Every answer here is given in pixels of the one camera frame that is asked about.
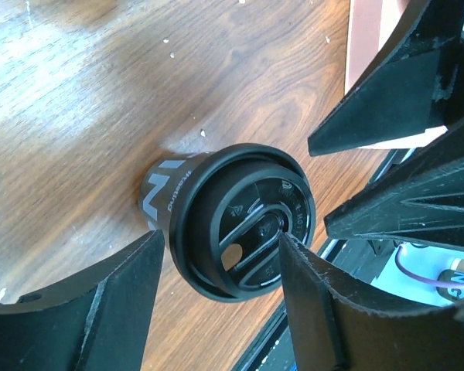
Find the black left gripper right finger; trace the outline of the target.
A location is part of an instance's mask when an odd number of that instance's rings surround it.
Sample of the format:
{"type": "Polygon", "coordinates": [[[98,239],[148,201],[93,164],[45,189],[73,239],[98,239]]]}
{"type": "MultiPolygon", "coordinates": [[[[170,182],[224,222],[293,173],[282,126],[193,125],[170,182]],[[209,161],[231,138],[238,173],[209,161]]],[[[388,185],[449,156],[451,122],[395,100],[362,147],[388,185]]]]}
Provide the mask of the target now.
{"type": "Polygon", "coordinates": [[[288,233],[279,256],[299,370],[464,370],[464,301],[434,307],[387,293],[288,233]]]}

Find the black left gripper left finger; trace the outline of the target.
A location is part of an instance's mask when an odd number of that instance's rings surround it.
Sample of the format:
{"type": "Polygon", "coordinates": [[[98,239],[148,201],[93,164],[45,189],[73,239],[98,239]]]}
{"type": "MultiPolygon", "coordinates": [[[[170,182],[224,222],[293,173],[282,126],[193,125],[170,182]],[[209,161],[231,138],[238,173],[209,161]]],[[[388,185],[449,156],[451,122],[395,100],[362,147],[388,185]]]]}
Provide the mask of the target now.
{"type": "Polygon", "coordinates": [[[139,370],[164,248],[162,231],[149,232],[15,304],[0,304],[0,370],[139,370]]]}

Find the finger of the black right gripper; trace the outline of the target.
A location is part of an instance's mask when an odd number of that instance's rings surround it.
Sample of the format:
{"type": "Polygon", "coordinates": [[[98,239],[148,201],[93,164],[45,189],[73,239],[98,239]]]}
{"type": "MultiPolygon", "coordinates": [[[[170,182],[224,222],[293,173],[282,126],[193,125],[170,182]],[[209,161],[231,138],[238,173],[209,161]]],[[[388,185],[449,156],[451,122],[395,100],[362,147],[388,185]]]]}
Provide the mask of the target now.
{"type": "Polygon", "coordinates": [[[312,157],[464,117],[464,1],[410,1],[360,78],[308,138],[312,157]]]}
{"type": "Polygon", "coordinates": [[[464,118],[324,219],[329,237],[464,250],[464,118]]]}

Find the black cup lid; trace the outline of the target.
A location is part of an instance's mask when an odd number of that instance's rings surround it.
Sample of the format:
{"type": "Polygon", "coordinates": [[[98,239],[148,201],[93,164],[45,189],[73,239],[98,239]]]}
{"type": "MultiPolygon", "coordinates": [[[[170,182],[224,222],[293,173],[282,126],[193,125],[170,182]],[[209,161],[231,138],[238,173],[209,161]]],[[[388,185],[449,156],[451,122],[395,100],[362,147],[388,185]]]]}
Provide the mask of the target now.
{"type": "Polygon", "coordinates": [[[172,204],[169,248],[181,276],[214,301],[247,301],[281,284],[279,239],[306,246],[316,205],[301,165],[271,146],[242,143],[198,156],[172,204]]]}

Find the black takeout coffee cup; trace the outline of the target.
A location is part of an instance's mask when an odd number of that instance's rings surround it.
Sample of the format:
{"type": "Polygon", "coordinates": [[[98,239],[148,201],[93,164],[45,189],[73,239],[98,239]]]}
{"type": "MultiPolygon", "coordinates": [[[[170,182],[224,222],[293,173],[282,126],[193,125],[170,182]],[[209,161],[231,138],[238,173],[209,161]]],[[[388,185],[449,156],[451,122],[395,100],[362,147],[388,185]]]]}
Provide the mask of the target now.
{"type": "Polygon", "coordinates": [[[168,239],[173,204],[185,182],[211,152],[174,154],[159,159],[146,172],[138,206],[150,230],[162,230],[168,239]]]}

